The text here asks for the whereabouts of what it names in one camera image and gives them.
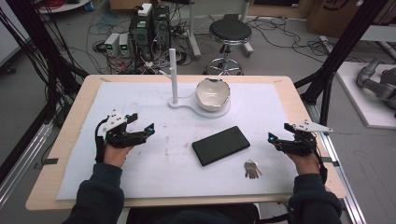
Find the box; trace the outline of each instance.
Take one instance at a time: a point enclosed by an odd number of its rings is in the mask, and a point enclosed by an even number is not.
[[[314,2],[315,1],[300,0],[300,2],[298,3],[298,9],[308,15],[308,13],[311,11],[312,6],[314,5]]]
[[[297,7],[299,0],[253,0],[254,5]]]
[[[150,0],[109,0],[111,9],[133,9],[141,7],[143,3],[151,3]]]
[[[340,37],[359,10],[354,0],[321,0],[314,5],[306,19],[309,33]]]
[[[263,16],[263,17],[284,17],[284,18],[294,18],[301,19],[306,18],[308,11],[300,10],[300,4],[308,6],[312,0],[300,0],[299,6],[297,7],[282,7],[282,6],[267,6],[258,5],[254,1],[251,1],[248,8],[249,16]]]

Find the vertical white rod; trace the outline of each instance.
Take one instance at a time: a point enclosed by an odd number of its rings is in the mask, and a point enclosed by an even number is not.
[[[241,21],[246,22],[247,21],[247,15],[248,15],[248,5],[250,4],[250,0],[245,0],[244,4],[242,5],[242,12],[241,12]]]
[[[194,36],[194,4],[193,0],[190,0],[190,36]]]
[[[177,97],[177,69],[176,69],[176,50],[169,49],[169,59],[171,61],[171,79],[172,79],[172,93],[173,93],[173,103],[178,103]]]

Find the stool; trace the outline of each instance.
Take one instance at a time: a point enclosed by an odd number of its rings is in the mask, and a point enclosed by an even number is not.
[[[205,69],[204,75],[244,75],[242,66],[235,60],[230,59],[231,46],[241,46],[246,44],[251,38],[251,29],[244,22],[238,19],[222,19],[213,22],[209,27],[209,34],[212,39],[222,43],[220,53],[224,53],[222,58],[213,60]]]

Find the gray floor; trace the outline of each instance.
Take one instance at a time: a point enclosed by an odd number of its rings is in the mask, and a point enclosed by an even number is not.
[[[92,44],[95,41],[106,39],[105,35],[92,34],[97,34],[98,30],[106,30],[106,27],[101,27],[98,23],[121,22],[120,26],[127,27],[128,18],[127,13],[110,11],[106,4],[91,13],[76,9],[56,15],[60,30],[68,46],[71,47],[73,56],[90,74],[106,73],[104,70],[98,71],[95,68],[98,65],[94,65],[87,53],[83,52],[88,51],[102,68],[106,68],[106,59],[92,51]],[[207,21],[210,21],[210,18],[197,19],[196,27]],[[306,32],[304,21],[286,22],[286,30],[301,37],[301,45],[306,45],[307,41],[318,41],[318,35]],[[122,30],[120,26],[114,27],[113,32]],[[207,33],[207,27],[208,24],[198,33]],[[288,76],[293,81],[297,81],[320,68],[321,62],[299,54],[291,48],[274,47],[268,43],[270,41],[279,46],[290,47],[294,40],[283,31],[267,30],[264,34],[267,40],[261,33],[254,31],[250,44],[255,52],[250,58],[246,58],[245,53],[240,49],[233,50],[232,57],[243,65],[245,75]],[[220,45],[208,36],[199,35],[197,41],[203,53],[202,58],[189,65],[179,66],[177,68],[179,74],[200,75],[204,67],[219,56]],[[316,56],[310,49],[298,50],[320,61],[326,59],[326,56]],[[370,62],[375,55],[381,55],[385,63],[395,63],[382,49],[371,42],[360,42],[348,60],[356,62],[356,59],[352,58],[356,57]],[[14,57],[12,63],[16,66],[17,73],[0,76],[0,122],[6,127],[0,131],[2,142],[0,162],[3,162],[9,151],[15,147],[45,102],[44,84],[27,58],[20,53]],[[394,213],[396,131],[366,128],[337,78],[333,82],[328,124],[335,130],[331,133],[332,142],[367,223],[394,223],[396,220]],[[31,212],[24,206],[40,172],[33,166],[40,160],[57,132],[58,130],[55,129],[48,143],[43,146],[14,193],[0,210],[0,223],[59,223],[68,216],[69,211]],[[260,204],[260,208],[262,217],[271,217],[284,212],[282,205],[277,204]],[[343,223],[350,223],[346,213],[343,214]]]

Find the person's arm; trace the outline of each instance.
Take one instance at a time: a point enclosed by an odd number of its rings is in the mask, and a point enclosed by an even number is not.
[[[106,145],[104,162],[95,164],[91,178],[80,184],[76,204],[64,224],[117,223],[124,204],[121,167],[131,149]]]
[[[294,194],[289,199],[297,223],[341,223],[341,202],[322,184],[315,155],[288,156],[294,161],[299,174],[294,179]]]

